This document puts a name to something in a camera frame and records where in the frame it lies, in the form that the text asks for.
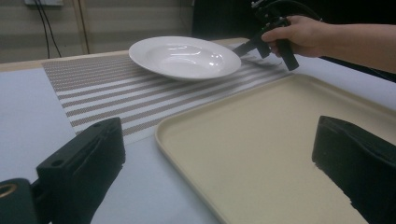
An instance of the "white plate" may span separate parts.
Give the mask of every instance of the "white plate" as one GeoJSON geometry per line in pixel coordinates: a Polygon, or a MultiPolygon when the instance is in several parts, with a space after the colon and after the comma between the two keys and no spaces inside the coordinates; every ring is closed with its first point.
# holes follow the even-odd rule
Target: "white plate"
{"type": "Polygon", "coordinates": [[[221,45],[190,37],[162,36],[141,40],[129,48],[140,66],[179,80],[224,77],[241,66],[241,60],[221,45]]]}

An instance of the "plastic tray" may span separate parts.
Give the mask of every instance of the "plastic tray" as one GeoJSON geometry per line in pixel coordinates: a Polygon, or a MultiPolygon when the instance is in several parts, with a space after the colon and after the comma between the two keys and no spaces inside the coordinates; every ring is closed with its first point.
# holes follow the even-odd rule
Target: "plastic tray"
{"type": "Polygon", "coordinates": [[[164,155],[224,223],[367,223],[312,162],[318,118],[396,143],[396,112],[292,76],[163,120],[164,155]]]}

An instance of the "gray striped mat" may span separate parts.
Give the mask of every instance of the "gray striped mat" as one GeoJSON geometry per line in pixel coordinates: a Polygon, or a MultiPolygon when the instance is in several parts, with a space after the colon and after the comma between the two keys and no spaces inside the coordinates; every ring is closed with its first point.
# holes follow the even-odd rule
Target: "gray striped mat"
{"type": "Polygon", "coordinates": [[[120,117],[125,144],[153,135],[166,117],[287,75],[281,67],[253,56],[230,76],[200,82],[154,74],[128,55],[50,62],[43,67],[76,133],[99,120],[120,117]]]}

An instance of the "white table surface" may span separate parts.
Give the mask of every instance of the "white table surface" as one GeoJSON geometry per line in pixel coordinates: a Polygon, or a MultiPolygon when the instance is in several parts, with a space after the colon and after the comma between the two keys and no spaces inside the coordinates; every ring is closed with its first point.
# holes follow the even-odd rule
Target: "white table surface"
{"type": "MultiPolygon", "coordinates": [[[[297,57],[309,75],[396,110],[396,83],[297,57]]],[[[35,168],[75,133],[42,68],[0,73],[0,181],[37,179],[35,168]]],[[[218,223],[156,146],[126,146],[126,163],[92,223],[218,223]]]]}

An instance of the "finger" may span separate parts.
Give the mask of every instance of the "finger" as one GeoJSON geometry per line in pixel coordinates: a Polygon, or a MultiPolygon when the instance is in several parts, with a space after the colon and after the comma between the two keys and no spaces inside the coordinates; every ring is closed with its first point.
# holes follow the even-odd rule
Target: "finger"
{"type": "Polygon", "coordinates": [[[268,44],[268,47],[270,47],[270,49],[276,48],[276,42],[275,41],[268,42],[267,44],[268,44]]]}
{"type": "Polygon", "coordinates": [[[270,46],[270,50],[276,57],[280,57],[279,48],[276,45],[270,46]]]}
{"type": "Polygon", "coordinates": [[[278,39],[288,39],[290,37],[290,27],[277,27],[274,30],[268,31],[262,35],[262,40],[265,42],[272,42],[278,39]]]}
{"type": "Polygon", "coordinates": [[[288,19],[290,25],[293,25],[293,24],[299,23],[301,20],[304,19],[304,17],[295,15],[295,16],[288,16],[286,19],[288,19]]]}
{"type": "Polygon", "coordinates": [[[293,54],[305,55],[306,48],[296,45],[294,43],[290,43],[291,51],[293,54]]]}

